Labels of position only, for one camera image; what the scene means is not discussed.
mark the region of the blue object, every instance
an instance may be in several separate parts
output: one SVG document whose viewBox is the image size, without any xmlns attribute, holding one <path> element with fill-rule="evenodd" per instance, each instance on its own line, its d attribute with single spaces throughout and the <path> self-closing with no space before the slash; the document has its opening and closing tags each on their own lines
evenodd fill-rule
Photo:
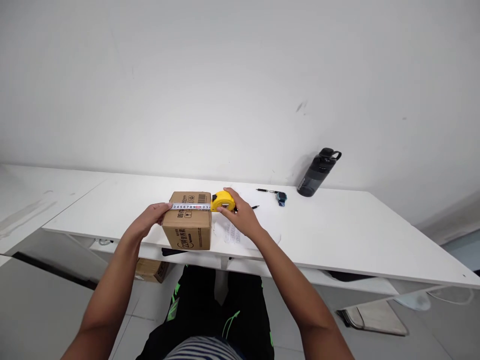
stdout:
<svg viewBox="0 0 480 360">
<path fill-rule="evenodd" d="M 287 201 L 287 194 L 279 191 L 276 193 L 276 199 L 278 200 L 278 205 L 280 205 L 281 207 L 284 207 L 285 201 Z"/>
</svg>

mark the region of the pen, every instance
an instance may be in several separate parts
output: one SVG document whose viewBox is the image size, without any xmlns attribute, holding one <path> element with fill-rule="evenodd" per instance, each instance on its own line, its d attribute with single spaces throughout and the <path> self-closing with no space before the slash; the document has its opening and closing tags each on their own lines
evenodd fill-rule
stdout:
<svg viewBox="0 0 480 360">
<path fill-rule="evenodd" d="M 278 191 L 275 191 L 275 190 L 267 190 L 267 189 L 257 189 L 258 191 L 263 191 L 263 192 L 266 192 L 266 193 L 278 193 Z"/>
</svg>

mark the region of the white cable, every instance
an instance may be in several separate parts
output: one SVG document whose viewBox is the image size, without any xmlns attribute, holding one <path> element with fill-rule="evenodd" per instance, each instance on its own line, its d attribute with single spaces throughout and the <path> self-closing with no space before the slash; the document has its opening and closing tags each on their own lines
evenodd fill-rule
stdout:
<svg viewBox="0 0 480 360">
<path fill-rule="evenodd" d="M 472 300 L 474 299 L 474 292 L 471 288 L 469 288 L 468 290 L 470 290 L 470 296 L 468 297 L 468 299 L 466 301 L 463 301 L 463 302 L 455 302 L 455 301 L 450 301 L 450 300 L 445 300 L 441 297 L 438 297 L 438 296 L 435 296 L 433 295 L 431 292 L 426 292 L 428 295 L 430 295 L 432 298 L 435 298 L 435 299 L 438 299 L 438 300 L 442 300 L 446 303 L 450 303 L 450 304 L 455 304 L 455 305 L 468 305 L 472 302 Z"/>
</svg>

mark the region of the small cardboard box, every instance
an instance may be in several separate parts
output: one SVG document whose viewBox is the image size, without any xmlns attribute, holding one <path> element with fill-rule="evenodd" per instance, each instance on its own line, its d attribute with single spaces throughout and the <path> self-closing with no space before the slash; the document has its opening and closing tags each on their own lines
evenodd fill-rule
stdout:
<svg viewBox="0 0 480 360">
<path fill-rule="evenodd" d="M 175 191 L 171 203 L 210 204 L 211 194 L 198 191 Z M 172 249 L 210 250 L 212 213 L 205 210 L 170 210 L 162 223 Z"/>
<path fill-rule="evenodd" d="M 169 262 L 139 257 L 136 262 L 135 279 L 162 283 L 167 275 Z"/>
</svg>

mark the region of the black pants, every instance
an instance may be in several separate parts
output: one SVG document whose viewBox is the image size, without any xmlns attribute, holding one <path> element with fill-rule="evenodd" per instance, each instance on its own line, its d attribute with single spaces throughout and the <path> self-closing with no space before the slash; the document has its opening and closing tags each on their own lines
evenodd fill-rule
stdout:
<svg viewBox="0 0 480 360">
<path fill-rule="evenodd" d="M 137 360 L 163 359 L 194 336 L 222 337 L 246 359 L 273 359 L 260 276 L 228 273 L 223 306 L 214 298 L 215 270 L 185 265 L 165 321 L 150 333 Z"/>
</svg>

